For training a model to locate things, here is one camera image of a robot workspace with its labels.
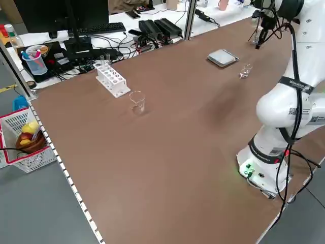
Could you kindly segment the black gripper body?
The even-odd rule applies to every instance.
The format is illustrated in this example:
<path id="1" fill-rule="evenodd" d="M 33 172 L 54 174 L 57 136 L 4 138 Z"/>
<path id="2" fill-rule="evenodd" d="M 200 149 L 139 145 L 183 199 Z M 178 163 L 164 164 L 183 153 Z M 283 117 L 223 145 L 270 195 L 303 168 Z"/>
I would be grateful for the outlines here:
<path id="1" fill-rule="evenodd" d="M 274 9 L 261 10 L 261 27 L 266 30 L 274 29 L 277 23 L 276 12 Z"/>

